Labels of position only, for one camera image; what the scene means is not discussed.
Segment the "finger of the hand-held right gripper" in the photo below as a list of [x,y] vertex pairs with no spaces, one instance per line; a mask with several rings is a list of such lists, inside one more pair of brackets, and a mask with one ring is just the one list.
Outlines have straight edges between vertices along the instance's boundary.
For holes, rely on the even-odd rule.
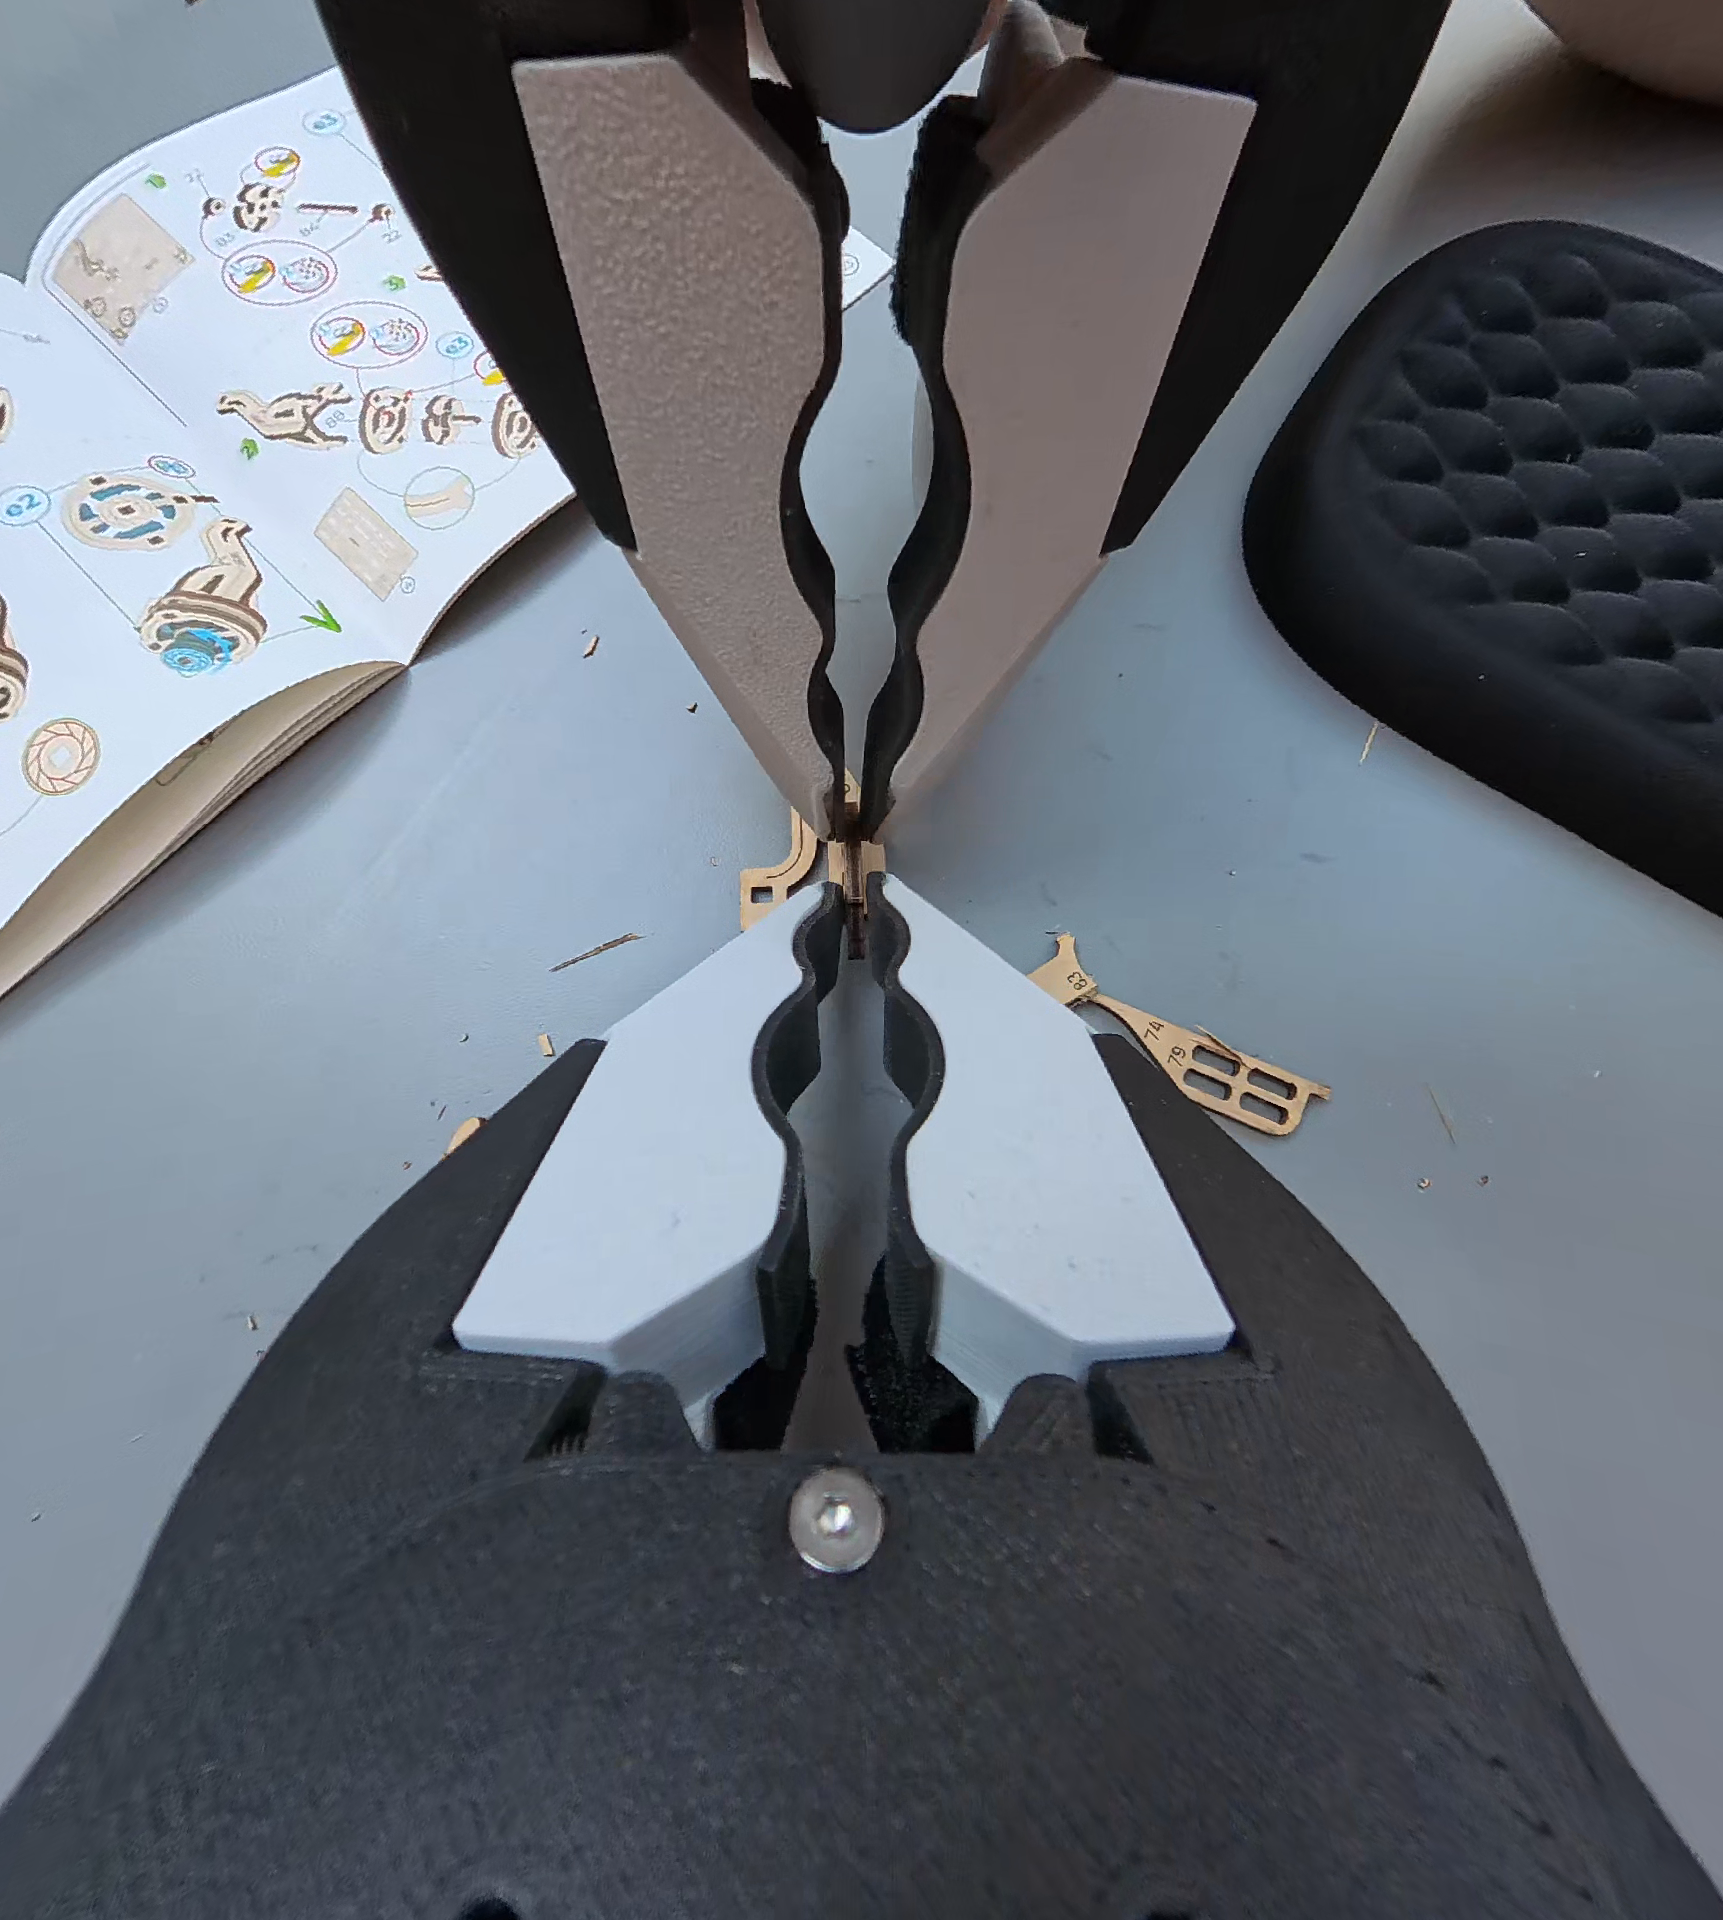
[[825,833],[833,581],[799,465],[839,363],[845,193],[789,88],[699,54],[511,68],[629,530],[737,732]]
[[1061,60],[977,142],[989,183],[917,349],[933,456],[889,579],[867,833],[939,779],[1098,571],[1244,138],[1240,94]]

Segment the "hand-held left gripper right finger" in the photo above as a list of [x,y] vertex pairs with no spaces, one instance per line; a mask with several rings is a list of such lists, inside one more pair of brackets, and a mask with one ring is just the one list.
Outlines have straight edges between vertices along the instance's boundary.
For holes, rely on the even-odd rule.
[[877,896],[889,1012],[915,1029],[897,1076],[931,1357],[993,1422],[1021,1380],[1220,1353],[1232,1319],[1089,1026],[895,876]]

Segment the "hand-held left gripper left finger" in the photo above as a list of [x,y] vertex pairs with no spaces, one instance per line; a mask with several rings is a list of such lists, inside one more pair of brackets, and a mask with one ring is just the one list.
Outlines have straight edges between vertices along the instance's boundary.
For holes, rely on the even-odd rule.
[[799,1143],[843,951],[825,882],[615,1022],[451,1332],[671,1384],[687,1422],[785,1369],[809,1309]]

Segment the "open instruction booklet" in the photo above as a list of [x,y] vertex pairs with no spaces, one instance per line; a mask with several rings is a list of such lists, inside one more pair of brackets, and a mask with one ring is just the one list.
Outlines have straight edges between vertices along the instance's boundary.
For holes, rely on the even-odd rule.
[[335,71],[77,194],[0,274],[0,999],[571,493]]

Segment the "person's right forearm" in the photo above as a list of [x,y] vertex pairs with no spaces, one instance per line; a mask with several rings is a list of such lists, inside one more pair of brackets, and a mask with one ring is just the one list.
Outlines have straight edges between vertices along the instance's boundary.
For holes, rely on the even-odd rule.
[[1723,108],[1723,3],[1526,3],[1592,67],[1670,99]]

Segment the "wooden frame offcut with slots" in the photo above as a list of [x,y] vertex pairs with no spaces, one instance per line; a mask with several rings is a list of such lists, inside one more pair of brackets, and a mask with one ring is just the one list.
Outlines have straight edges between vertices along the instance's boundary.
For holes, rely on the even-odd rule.
[[1102,993],[1081,968],[1069,932],[1055,935],[1053,957],[1029,981],[1067,1009],[1092,1006],[1108,1015],[1184,1099],[1242,1128],[1282,1141],[1300,1126],[1308,1103],[1330,1099],[1324,1084],[1304,1074],[1258,1061],[1200,1026],[1162,1021]]

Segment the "black padded wrist rest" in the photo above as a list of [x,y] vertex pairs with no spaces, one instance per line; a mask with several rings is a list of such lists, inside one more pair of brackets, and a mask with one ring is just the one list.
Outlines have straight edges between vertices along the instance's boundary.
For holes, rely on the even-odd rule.
[[1284,418],[1242,556],[1338,694],[1723,918],[1723,272],[1556,221],[1426,252]]

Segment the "small dark-edged wooden model part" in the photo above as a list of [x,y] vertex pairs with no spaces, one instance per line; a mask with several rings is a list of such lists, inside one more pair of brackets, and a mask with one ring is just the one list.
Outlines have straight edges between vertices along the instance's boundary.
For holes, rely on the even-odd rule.
[[883,847],[863,837],[861,799],[853,770],[843,773],[839,833],[825,842],[827,880],[843,893],[849,959],[867,955],[867,886],[873,875],[885,872]]

